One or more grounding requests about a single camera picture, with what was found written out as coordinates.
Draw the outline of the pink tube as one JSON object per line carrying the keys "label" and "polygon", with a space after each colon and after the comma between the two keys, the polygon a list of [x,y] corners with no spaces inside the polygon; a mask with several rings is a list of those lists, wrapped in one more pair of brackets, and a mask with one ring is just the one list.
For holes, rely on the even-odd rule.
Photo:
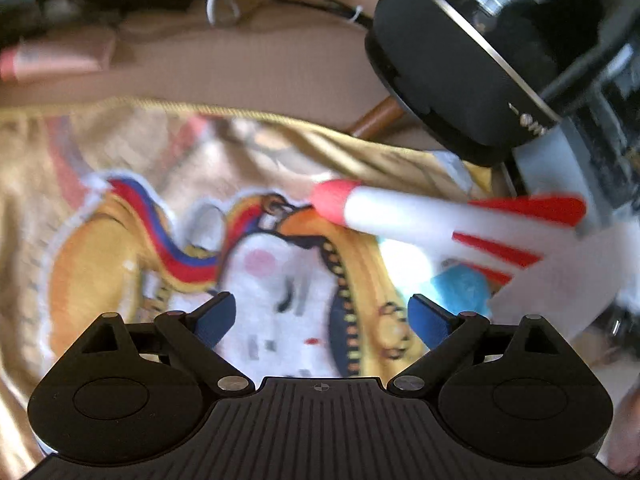
{"label": "pink tube", "polygon": [[88,28],[21,41],[1,51],[1,81],[22,84],[107,70],[116,48],[111,29]]}

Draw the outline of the blue white box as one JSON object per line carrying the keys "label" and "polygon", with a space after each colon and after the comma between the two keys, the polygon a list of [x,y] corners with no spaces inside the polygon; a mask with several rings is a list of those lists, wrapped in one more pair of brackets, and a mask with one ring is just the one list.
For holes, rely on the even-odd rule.
{"label": "blue white box", "polygon": [[378,248],[390,280],[405,304],[421,294],[453,314],[473,311],[490,318],[488,279],[456,260],[416,245],[378,238]]}

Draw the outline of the white red foam rocket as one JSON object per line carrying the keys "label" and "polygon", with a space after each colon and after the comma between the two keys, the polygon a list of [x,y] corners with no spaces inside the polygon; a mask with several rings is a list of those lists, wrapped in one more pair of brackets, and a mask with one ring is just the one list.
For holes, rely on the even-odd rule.
{"label": "white red foam rocket", "polygon": [[500,285],[545,256],[573,246],[587,206],[555,194],[456,203],[349,180],[316,184],[309,197],[323,219],[454,259]]}

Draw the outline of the black round appliance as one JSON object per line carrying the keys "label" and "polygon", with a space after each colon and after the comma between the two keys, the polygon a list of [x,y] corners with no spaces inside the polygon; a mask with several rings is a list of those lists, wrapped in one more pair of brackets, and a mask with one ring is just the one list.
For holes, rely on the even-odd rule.
{"label": "black round appliance", "polygon": [[639,26],[639,0],[378,0],[366,38],[390,94],[484,167],[585,99]]}

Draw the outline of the yellow cartoon print cloth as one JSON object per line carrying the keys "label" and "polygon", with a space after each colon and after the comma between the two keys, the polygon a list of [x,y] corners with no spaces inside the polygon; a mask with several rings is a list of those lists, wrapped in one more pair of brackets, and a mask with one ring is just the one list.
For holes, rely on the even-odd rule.
{"label": "yellow cartoon print cloth", "polygon": [[391,378],[423,353],[373,236],[321,219],[335,178],[481,200],[490,171],[251,110],[136,99],[1,113],[1,474],[41,460],[37,382],[102,312],[129,323],[228,290],[219,352],[267,375]]}

